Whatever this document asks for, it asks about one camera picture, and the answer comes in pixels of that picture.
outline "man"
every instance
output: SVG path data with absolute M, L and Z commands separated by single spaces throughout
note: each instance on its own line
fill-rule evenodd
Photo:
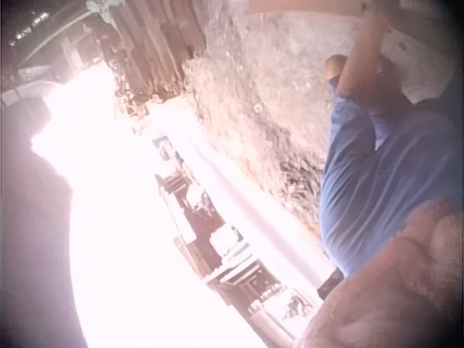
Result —
M 462 73 L 439 98 L 411 104 L 378 74 L 389 28 L 386 11 L 368 10 L 347 59 L 326 62 L 336 99 L 320 231 L 345 277 L 366 266 L 420 204 L 441 198 L 462 207 Z

